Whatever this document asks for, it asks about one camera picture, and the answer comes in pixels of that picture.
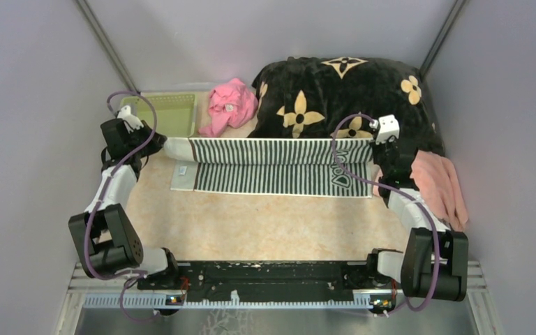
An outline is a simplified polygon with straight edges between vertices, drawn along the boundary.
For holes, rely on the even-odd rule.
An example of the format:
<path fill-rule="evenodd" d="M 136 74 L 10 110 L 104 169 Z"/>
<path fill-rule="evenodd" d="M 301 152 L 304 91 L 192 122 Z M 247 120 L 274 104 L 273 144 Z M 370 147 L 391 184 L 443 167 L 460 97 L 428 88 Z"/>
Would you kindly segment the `green white striped towel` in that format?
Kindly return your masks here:
<path fill-rule="evenodd" d="M 369 140 L 171 137 L 174 191 L 371 198 Z"/>

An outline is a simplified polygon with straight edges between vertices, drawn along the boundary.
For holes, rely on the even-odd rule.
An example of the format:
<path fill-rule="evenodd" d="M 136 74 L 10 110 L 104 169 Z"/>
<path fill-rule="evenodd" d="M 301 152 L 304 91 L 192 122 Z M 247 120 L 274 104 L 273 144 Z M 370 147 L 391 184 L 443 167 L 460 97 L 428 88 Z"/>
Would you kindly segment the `black blanket with beige flowers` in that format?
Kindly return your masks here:
<path fill-rule="evenodd" d="M 420 69 L 383 58 L 288 57 L 266 65 L 252 83 L 258 98 L 250 138 L 372 139 L 372 119 L 392 114 L 399 140 L 440 156 Z"/>

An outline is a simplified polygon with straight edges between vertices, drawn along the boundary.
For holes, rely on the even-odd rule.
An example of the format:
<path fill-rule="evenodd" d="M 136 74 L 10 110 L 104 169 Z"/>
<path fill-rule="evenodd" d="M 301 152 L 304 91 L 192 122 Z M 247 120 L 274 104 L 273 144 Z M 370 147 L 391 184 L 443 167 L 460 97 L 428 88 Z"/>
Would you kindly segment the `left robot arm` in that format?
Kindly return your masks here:
<path fill-rule="evenodd" d="M 174 255 L 167 248 L 143 246 L 125 210 L 142 159 L 159 152 L 167 138 L 136 117 L 117 117 L 100 129 L 106 143 L 100 186 L 88 207 L 68 221 L 82 268 L 91 278 L 137 274 L 174 288 L 181 280 Z"/>

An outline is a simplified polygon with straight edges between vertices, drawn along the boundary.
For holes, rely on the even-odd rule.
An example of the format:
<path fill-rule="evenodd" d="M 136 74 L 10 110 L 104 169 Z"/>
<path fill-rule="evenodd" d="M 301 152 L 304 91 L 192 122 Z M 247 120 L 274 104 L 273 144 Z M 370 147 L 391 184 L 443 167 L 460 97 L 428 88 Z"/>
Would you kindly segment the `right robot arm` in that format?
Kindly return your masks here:
<path fill-rule="evenodd" d="M 403 252 L 373 249 L 365 278 L 375 288 L 390 280 L 407 297 L 459 302 L 465 298 L 468 212 L 454 164 L 417 147 L 412 140 L 379 144 L 375 194 L 400 218 L 409 232 Z"/>

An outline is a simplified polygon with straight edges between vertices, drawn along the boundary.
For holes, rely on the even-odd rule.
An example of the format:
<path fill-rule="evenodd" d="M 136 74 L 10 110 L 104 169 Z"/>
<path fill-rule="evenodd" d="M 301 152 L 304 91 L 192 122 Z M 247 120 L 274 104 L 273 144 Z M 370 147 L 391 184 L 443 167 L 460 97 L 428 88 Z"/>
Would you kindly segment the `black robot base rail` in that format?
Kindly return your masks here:
<path fill-rule="evenodd" d="M 397 283 L 366 261 L 188 261 L 137 282 L 175 290 L 189 308 L 328 308 L 392 311 Z"/>

